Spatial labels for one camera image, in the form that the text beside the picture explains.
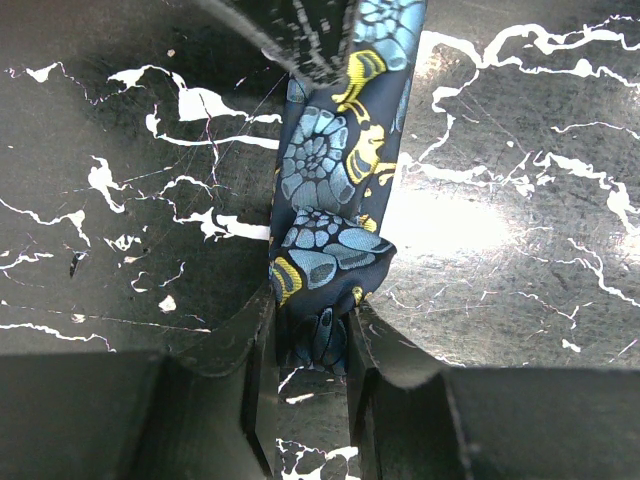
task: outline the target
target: glossy surface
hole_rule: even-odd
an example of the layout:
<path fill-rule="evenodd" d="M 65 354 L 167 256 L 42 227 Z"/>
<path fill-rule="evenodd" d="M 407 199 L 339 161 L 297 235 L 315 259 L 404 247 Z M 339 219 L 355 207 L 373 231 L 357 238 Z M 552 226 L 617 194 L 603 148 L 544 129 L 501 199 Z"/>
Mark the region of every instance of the glossy surface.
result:
<path fill-rule="evenodd" d="M 215 334 L 267 274 L 267 242 L 247 237 L 266 238 L 279 124 L 247 117 L 280 112 L 284 72 L 175 0 L 10 7 L 0 348 L 179 353 Z M 429 3 L 382 227 L 399 253 L 371 299 L 428 352 L 465 365 L 640 365 L 638 18 L 633 2 Z M 576 33 L 561 44 L 545 32 Z M 46 75 L 54 62 L 64 71 Z M 184 85 L 157 68 L 122 73 L 145 65 Z M 130 88 L 108 81 L 118 73 Z M 207 145 L 238 136 L 218 159 Z M 348 433 L 341 389 L 304 385 L 290 396 L 314 396 L 283 400 L 281 431 L 324 452 L 297 470 L 310 474 Z M 327 412 L 344 415 L 344 431 L 323 424 Z M 344 462 L 336 469 L 343 478 Z"/>

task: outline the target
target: light blue pattern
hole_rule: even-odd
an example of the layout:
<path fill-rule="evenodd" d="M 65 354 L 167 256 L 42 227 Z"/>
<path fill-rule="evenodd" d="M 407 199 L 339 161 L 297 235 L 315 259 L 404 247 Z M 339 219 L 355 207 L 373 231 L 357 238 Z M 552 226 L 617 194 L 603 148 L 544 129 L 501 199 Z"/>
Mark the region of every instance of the light blue pattern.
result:
<path fill-rule="evenodd" d="M 284 241 L 282 242 L 283 247 L 290 247 L 293 245 L 293 241 L 298 236 L 298 229 L 296 227 L 291 227 L 287 232 L 287 236 L 284 237 Z"/>
<path fill-rule="evenodd" d="M 378 235 L 363 228 L 343 230 L 340 232 L 340 235 L 338 235 L 338 240 L 347 247 L 365 252 L 380 253 L 391 248 L 391 244 L 385 246 Z"/>
<path fill-rule="evenodd" d="M 324 247 L 327 242 L 329 241 L 329 234 L 327 232 L 323 232 L 323 231 L 318 231 L 316 232 L 316 246 L 317 247 Z"/>
<path fill-rule="evenodd" d="M 422 0 L 363 0 L 354 41 L 371 43 L 389 70 L 402 70 L 418 45 L 425 9 Z"/>
<path fill-rule="evenodd" d="M 293 222 L 294 225 L 304 225 L 305 223 L 307 223 L 309 221 L 309 217 L 306 217 L 304 215 L 304 213 L 308 213 L 305 211 L 304 208 L 301 208 L 300 210 L 298 210 L 298 216 L 296 217 L 295 221 Z"/>
<path fill-rule="evenodd" d="M 313 232 L 308 228 L 303 228 L 298 234 L 296 239 L 296 247 L 298 248 L 312 248 L 315 243 Z"/>
<path fill-rule="evenodd" d="M 336 259 L 325 253 L 312 250 L 291 250 L 289 254 L 295 264 L 305 273 L 310 290 L 329 283 L 338 269 Z"/>
<path fill-rule="evenodd" d="M 360 252 L 347 248 L 339 243 L 332 243 L 327 245 L 322 250 L 324 253 L 333 255 L 338 260 L 338 265 L 343 270 L 351 270 L 357 267 L 364 267 L 373 263 L 376 259 L 373 253 Z"/>
<path fill-rule="evenodd" d="M 311 89 L 302 80 L 298 80 L 293 75 L 289 78 L 287 100 L 294 103 L 304 103 L 310 93 Z"/>
<path fill-rule="evenodd" d="M 280 171 L 282 193 L 294 208 L 337 211 L 353 196 L 355 188 L 344 168 L 340 163 L 341 170 L 336 168 L 347 146 L 346 123 L 344 117 L 327 110 L 313 106 L 304 109 Z"/>

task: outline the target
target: navy blue fabric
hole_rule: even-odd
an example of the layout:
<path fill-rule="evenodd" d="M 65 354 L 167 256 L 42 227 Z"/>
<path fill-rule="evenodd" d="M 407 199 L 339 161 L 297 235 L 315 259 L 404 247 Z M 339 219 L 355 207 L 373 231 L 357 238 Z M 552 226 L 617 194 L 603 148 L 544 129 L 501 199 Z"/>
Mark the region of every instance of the navy blue fabric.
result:
<path fill-rule="evenodd" d="M 346 314 L 383 282 L 379 235 L 426 0 L 363 0 L 344 83 L 289 80 L 271 213 L 270 279 L 282 366 L 344 375 Z"/>

